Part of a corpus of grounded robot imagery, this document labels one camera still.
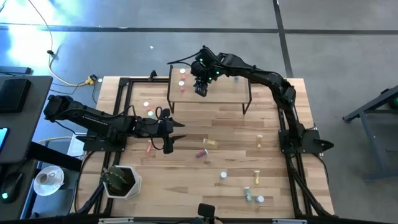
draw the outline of gray floor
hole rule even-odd
[[[33,2],[50,25],[277,28],[272,0]],[[279,0],[279,5],[285,29],[398,29],[398,1]],[[0,22],[42,24],[26,1],[9,1],[0,12]],[[53,32],[53,36],[58,49],[53,69],[70,82],[81,82],[93,73],[148,75],[155,69],[166,75],[166,62],[190,55],[203,44],[286,76],[278,34]],[[398,35],[289,34],[286,38],[293,75],[305,79],[314,121],[322,138],[335,143],[325,153],[325,161],[336,214],[397,223],[398,179],[362,180],[362,175],[375,172],[371,151],[361,123],[345,124],[341,117],[398,84]],[[50,45],[48,32],[12,26],[0,30],[0,40],[1,65],[30,66],[34,75],[50,75],[45,53]],[[72,97],[94,106],[91,91],[91,86],[78,88]],[[84,131],[71,122],[64,125]],[[34,140],[64,135],[70,133],[41,119]],[[393,164],[398,161],[391,157]]]

